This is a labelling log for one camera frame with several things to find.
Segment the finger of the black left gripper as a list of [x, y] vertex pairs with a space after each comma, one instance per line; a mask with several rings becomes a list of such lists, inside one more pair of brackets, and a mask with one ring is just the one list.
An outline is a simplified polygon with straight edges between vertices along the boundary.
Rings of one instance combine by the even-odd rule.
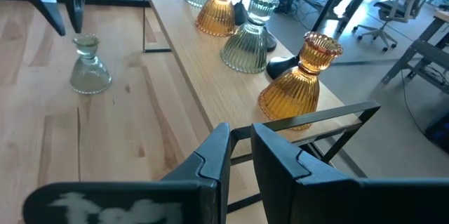
[[30, 2], [54, 30], [60, 35], [66, 35], [64, 21], [59, 11], [57, 0], [26, 0]]
[[83, 8], [85, 0], [68, 0], [68, 14], [72, 27], [80, 34], [83, 26]]

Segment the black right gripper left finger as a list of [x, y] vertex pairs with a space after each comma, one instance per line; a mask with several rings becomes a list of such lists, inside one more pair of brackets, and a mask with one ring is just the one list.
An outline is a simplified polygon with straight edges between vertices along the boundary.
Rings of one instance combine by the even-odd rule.
[[220, 123], [158, 181], [52, 183], [22, 207], [25, 224], [223, 224], [231, 131]]

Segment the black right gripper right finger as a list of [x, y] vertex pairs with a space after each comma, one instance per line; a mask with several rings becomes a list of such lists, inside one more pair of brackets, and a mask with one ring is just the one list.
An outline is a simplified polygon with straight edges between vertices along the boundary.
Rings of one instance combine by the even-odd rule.
[[449, 178], [352, 178], [263, 124], [251, 147], [269, 224], [449, 224]]

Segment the amber ribbed glass candle holder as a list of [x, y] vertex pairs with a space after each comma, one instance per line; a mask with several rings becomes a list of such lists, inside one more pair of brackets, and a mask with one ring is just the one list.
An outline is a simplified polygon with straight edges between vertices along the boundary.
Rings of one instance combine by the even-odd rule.
[[320, 93], [318, 75], [342, 54], [342, 46], [333, 38], [307, 32], [298, 53], [299, 62], [260, 93], [260, 109], [271, 120], [315, 112]]
[[196, 18], [196, 27], [202, 32], [228, 37], [235, 30], [235, 13], [232, 0], [207, 0]]

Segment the shortest black metal candlestick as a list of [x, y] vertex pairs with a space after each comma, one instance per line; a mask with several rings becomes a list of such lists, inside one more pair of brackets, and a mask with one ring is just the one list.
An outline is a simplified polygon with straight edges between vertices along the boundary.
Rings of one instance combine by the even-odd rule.
[[[330, 7], [334, 3], [334, 1], [335, 0], [327, 0], [326, 4], [324, 5], [323, 9], [320, 12], [320, 15], [318, 16], [316, 22], [314, 23], [314, 26], [311, 29], [313, 32], [319, 29], [319, 27], [324, 21], [324, 18], [330, 11]], [[299, 63], [299, 59], [300, 59], [299, 55], [294, 55], [289, 58], [274, 57], [268, 62], [267, 74], [269, 75], [270, 78], [275, 79], [279, 75], [284, 73], [286, 70], [289, 70], [294, 66], [297, 66], [297, 64]]]

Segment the grey office chair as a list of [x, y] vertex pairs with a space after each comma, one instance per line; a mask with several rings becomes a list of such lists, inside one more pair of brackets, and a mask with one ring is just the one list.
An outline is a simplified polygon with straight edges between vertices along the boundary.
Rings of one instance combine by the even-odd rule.
[[419, 15], [425, 2], [426, 0], [379, 1], [374, 4], [374, 7], [379, 8], [378, 15], [380, 20], [384, 22], [383, 25], [379, 28], [357, 25], [352, 32], [355, 33], [359, 28], [366, 29], [368, 32], [358, 35], [356, 39], [360, 41], [364, 36], [371, 36], [372, 40], [381, 38], [384, 43], [382, 52], [387, 52], [390, 48], [396, 48], [398, 43], [385, 31], [387, 24], [389, 22], [407, 23], [409, 20], [414, 20]]

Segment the black aluminium frame rail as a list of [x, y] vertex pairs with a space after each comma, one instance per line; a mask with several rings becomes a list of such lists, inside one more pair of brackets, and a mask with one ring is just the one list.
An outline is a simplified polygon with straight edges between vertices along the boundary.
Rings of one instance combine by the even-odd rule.
[[85, 4], [103, 6], [150, 7], [148, 0], [85, 0]]

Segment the wooden shelf black metal frame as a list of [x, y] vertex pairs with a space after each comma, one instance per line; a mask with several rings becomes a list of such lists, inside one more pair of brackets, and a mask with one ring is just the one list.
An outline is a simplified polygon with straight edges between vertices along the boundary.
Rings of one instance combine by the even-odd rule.
[[[200, 31], [194, 24], [197, 9], [185, 0], [149, 0], [180, 71], [209, 129], [220, 122], [231, 126], [238, 142], [232, 153], [236, 168], [252, 157], [250, 126], [269, 120], [257, 98], [270, 80], [265, 73], [240, 73], [226, 66], [219, 52], [226, 42]], [[324, 84], [319, 106], [308, 115], [312, 125], [305, 130], [282, 130], [281, 135], [329, 162], [349, 139], [380, 108], [374, 101], [344, 105]]]

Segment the grey metal desk frame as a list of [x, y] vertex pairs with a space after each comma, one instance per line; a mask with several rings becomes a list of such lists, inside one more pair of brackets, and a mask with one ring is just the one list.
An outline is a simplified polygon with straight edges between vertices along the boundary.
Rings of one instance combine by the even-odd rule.
[[449, 85], [444, 86], [443, 84], [438, 83], [436, 78], [431, 77], [422, 70], [424, 66], [423, 62], [419, 61], [416, 66], [409, 64], [416, 54], [420, 54], [425, 60], [434, 62], [437, 65], [449, 70], [449, 53], [444, 52], [437, 45], [432, 45], [429, 43], [430, 38], [432, 38], [445, 23], [449, 23], [449, 11], [437, 9], [434, 13], [434, 20], [431, 24], [423, 31], [423, 33], [421, 33], [417, 40], [412, 42], [405, 53], [385, 74], [381, 82], [383, 84], [388, 84], [397, 74], [401, 73], [402, 70], [410, 70], [412, 75], [422, 77], [442, 92], [449, 94]]

